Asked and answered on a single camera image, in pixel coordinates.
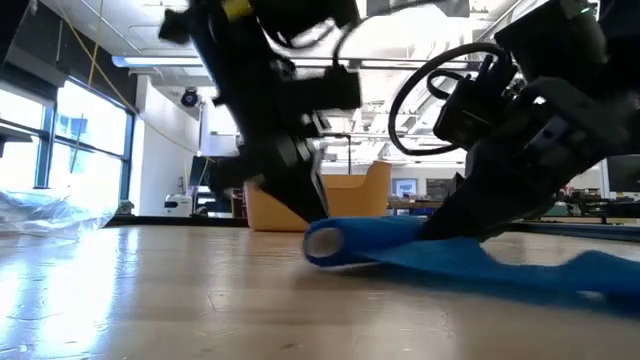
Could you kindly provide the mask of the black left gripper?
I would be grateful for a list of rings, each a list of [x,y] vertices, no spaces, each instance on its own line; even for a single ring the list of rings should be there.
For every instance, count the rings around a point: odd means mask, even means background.
[[[328,217],[319,174],[323,153],[311,141],[328,127],[324,110],[361,106],[360,79],[343,66],[299,78],[293,70],[261,69],[222,84],[214,99],[240,132],[239,154],[221,161],[209,187],[219,193],[255,179],[260,190],[308,223]]]

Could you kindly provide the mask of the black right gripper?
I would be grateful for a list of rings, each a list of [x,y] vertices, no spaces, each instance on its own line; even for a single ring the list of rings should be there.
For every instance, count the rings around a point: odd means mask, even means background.
[[[640,147],[640,93],[633,90],[588,95],[542,77],[505,114],[506,122],[474,146],[472,172],[423,223],[421,240],[495,237],[552,207],[575,176]]]

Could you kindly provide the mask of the blue elastic bandage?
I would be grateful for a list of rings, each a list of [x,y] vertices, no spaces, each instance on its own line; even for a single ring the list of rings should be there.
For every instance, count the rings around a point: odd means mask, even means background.
[[[421,240],[421,227],[411,216],[328,218],[306,230],[303,253],[325,268],[377,262],[469,280],[640,299],[640,261],[589,250],[560,265],[508,264],[473,237]]]

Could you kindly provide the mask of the clear plastic zip bag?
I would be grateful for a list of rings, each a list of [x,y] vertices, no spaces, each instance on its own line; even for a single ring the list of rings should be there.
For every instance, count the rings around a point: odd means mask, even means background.
[[[77,239],[103,228],[114,216],[116,201],[84,192],[0,188],[0,237],[52,236]]]

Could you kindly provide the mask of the yellow plastic bin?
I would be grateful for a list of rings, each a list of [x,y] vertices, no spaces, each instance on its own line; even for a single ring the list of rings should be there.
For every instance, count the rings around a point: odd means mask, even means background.
[[[364,175],[324,175],[332,217],[377,217],[386,213],[391,182],[389,163],[375,161]],[[254,184],[245,184],[249,228],[260,232],[304,232],[309,224],[263,193]]]

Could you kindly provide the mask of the dark computer monitor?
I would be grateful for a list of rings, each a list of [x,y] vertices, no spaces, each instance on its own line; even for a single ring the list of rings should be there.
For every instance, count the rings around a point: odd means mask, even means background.
[[[191,171],[189,175],[189,186],[208,186],[210,183],[210,172],[216,165],[216,160],[207,156],[194,156],[192,158]]]
[[[609,157],[607,172],[611,191],[640,193],[640,155]]]

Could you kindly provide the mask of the white machine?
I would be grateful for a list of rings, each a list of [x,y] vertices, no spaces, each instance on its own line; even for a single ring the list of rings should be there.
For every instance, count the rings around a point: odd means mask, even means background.
[[[164,213],[168,217],[190,217],[193,213],[193,198],[185,194],[167,195]]]

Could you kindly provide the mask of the long ceiling light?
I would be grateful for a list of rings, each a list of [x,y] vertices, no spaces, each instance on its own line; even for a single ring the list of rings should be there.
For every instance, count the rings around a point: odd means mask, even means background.
[[[122,68],[200,67],[198,57],[113,56],[112,62]]]

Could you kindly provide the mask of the yellow tag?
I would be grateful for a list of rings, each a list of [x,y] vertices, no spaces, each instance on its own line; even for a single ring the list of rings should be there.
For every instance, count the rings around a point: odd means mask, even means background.
[[[222,8],[230,21],[238,20],[253,13],[250,0],[222,0]]]

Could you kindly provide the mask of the large window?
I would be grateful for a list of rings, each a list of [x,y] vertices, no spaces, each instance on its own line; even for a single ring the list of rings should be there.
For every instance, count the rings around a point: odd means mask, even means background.
[[[74,81],[55,101],[0,81],[0,128],[26,142],[8,142],[0,156],[0,188],[95,190],[107,202],[129,195],[133,118]]]

